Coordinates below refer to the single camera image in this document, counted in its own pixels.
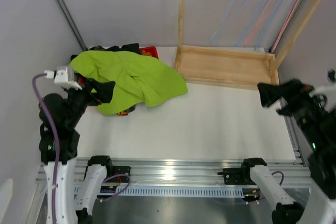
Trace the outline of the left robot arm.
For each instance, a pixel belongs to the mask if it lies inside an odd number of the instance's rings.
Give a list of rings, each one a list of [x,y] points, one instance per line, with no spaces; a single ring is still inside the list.
[[[42,97],[33,88],[39,100],[40,158],[47,178],[47,223],[93,223],[92,211],[103,183],[116,179],[127,184],[130,175],[117,173],[110,156],[92,156],[85,169],[84,180],[74,192],[74,174],[78,156],[80,134],[76,126],[89,106],[99,106],[112,101],[114,81],[100,83],[86,79],[65,88],[68,96],[57,93]]]

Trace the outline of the orange camouflage shorts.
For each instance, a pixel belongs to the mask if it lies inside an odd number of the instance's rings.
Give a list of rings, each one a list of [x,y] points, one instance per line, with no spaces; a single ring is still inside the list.
[[[117,114],[117,116],[126,116],[129,113],[133,112],[135,110],[135,107],[128,108],[126,110],[123,110]]]

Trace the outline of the lime green shorts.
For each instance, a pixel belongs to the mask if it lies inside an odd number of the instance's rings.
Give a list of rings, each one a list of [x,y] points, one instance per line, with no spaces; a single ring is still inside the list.
[[[70,65],[87,79],[115,82],[111,102],[97,107],[103,115],[118,114],[138,103],[155,107],[188,92],[185,80],[172,67],[134,52],[88,50]]]

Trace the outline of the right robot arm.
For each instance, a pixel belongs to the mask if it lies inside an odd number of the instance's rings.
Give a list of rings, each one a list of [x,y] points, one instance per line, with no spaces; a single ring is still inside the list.
[[[239,167],[224,167],[219,175],[226,186],[240,186],[246,203],[264,199],[271,208],[273,223],[335,223],[335,108],[326,109],[335,96],[335,79],[315,88],[291,79],[282,84],[259,83],[263,108],[284,100],[280,116],[293,118],[311,153],[306,166],[292,165],[287,172],[269,166],[261,157],[246,158]],[[310,194],[305,206],[283,188],[289,175],[296,185],[307,185]]]

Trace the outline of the black shorts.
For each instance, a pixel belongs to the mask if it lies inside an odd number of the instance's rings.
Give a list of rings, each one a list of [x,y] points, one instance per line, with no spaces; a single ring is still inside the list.
[[[93,46],[86,51],[72,55],[70,63],[114,63],[119,62],[122,56],[134,56],[139,54],[140,46],[138,43],[127,44],[123,46],[103,47],[101,45]]]

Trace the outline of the pink hanger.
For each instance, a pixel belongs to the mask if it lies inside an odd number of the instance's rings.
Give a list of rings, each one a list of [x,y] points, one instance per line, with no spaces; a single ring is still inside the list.
[[[255,23],[255,25],[254,25],[254,27],[252,29],[252,31],[250,32],[250,34],[249,34],[249,36],[248,36],[248,38],[247,38],[247,40],[246,40],[246,42],[244,44],[244,48],[246,48],[250,44],[250,42],[253,39],[253,37],[255,36],[257,30],[261,26],[262,20],[264,19],[265,15],[266,15],[266,13],[267,13],[267,11],[269,9],[269,6],[270,6],[271,2],[272,2],[272,0],[265,0],[263,2],[263,6],[262,6],[262,9],[260,11],[260,15],[259,15],[259,17],[258,17],[258,19],[257,19],[257,21],[256,21],[256,23]]]
[[[280,40],[281,40],[281,38],[282,38],[285,30],[287,29],[287,27],[288,27],[288,25],[289,25],[292,17],[294,16],[294,14],[296,12],[296,9],[298,8],[300,2],[301,2],[301,0],[295,0],[294,4],[292,5],[292,8],[291,8],[290,12],[288,13],[288,15],[287,15],[287,17],[286,17],[286,19],[285,19],[285,21],[284,21],[284,23],[282,25],[282,28],[281,28],[281,30],[280,30],[280,32],[279,32],[279,34],[278,34],[278,36],[277,36],[277,38],[276,38],[276,40],[275,40],[272,48],[270,50],[271,53],[274,53],[275,50],[277,49],[278,44],[279,44],[279,42],[280,42]]]

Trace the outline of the blue hanger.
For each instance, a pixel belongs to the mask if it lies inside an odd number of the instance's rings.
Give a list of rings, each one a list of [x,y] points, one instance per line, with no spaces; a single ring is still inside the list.
[[[271,0],[260,0],[259,4],[257,5],[252,17],[250,18],[250,20],[248,21],[246,27],[244,28],[244,30],[242,31],[242,33],[239,35],[236,43],[235,43],[235,47],[238,47],[239,44],[241,43],[242,39],[249,33],[248,38],[246,39],[245,44],[243,45],[243,47],[246,47],[249,44],[249,41],[253,38],[254,36],[254,32],[257,28],[257,26],[259,25],[259,23],[261,22],[262,16],[264,14],[264,12],[267,9],[267,6],[269,5],[269,3],[271,2]]]
[[[273,21],[277,11],[279,10],[281,4],[282,4],[282,1],[283,0],[272,0],[270,6],[269,6],[269,9],[261,23],[261,32],[259,34],[259,37],[258,37],[258,40],[255,44],[255,49],[259,48],[260,47],[260,44],[262,42],[262,40],[264,39],[268,29],[269,29],[269,26],[271,25],[271,22]]]
[[[211,45],[215,45],[224,37],[229,27],[233,24],[233,22],[238,17],[245,2],[246,0],[231,0],[227,10],[222,16],[222,20],[220,21],[217,29],[214,31],[210,39]]]

